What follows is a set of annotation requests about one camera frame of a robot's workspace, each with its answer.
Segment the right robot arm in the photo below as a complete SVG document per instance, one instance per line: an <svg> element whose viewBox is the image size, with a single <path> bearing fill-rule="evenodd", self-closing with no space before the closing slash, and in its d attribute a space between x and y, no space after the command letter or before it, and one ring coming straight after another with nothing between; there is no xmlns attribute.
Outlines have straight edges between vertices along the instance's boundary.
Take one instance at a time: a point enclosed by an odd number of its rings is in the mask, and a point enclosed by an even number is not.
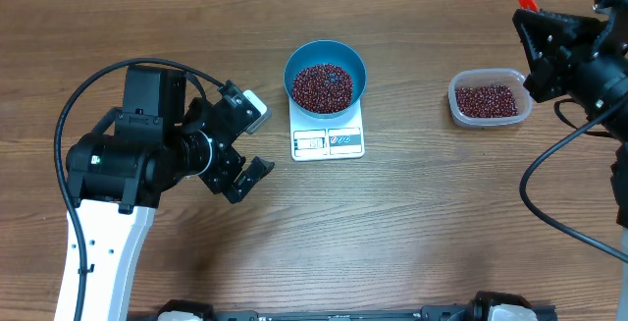
<svg viewBox="0 0 628 321"><path fill-rule="evenodd" d="M524 172L519 193L524 205L540 220L560 232L622 262L627 261L627 234L616 249L570 228L544 213L530 199L532 174L557 150L601 125L604 137L620 142L611 165L610 183L618 206L616 222L627 228L627 11L611 9L609 18L517 10L512 18L530 68L524 87L538 102L554 100L580 105L588 122L541 154Z"/></svg>

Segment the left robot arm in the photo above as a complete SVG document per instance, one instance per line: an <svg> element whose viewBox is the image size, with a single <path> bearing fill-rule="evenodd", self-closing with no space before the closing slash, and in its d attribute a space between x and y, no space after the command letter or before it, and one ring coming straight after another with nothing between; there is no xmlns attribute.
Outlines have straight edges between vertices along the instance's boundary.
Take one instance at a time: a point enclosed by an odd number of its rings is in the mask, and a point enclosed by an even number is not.
<svg viewBox="0 0 628 321"><path fill-rule="evenodd" d="M250 90L187 110L112 108L69 151L61 186L70 201L57 320L124 320L138 257L164 191L197 176L228 202L242 201L274 165L232 147L270 115Z"/></svg>

